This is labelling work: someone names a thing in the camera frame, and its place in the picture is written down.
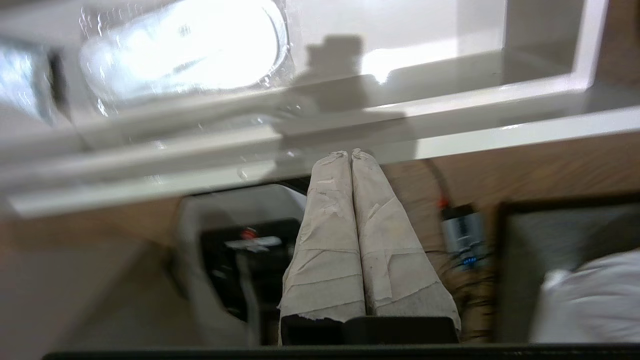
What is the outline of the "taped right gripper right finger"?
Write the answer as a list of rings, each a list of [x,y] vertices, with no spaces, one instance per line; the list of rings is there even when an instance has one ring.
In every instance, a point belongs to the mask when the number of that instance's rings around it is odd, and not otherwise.
[[[459,336],[461,319],[454,298],[426,255],[381,166],[370,153],[355,149],[351,168],[368,314],[446,318]]]

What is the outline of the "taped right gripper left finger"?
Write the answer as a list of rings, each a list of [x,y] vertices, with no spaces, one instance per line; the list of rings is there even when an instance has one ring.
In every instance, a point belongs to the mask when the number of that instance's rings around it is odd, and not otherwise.
[[[311,169],[294,253],[283,276],[279,337],[290,321],[342,326],[367,314],[354,189],[346,151],[332,152]]]

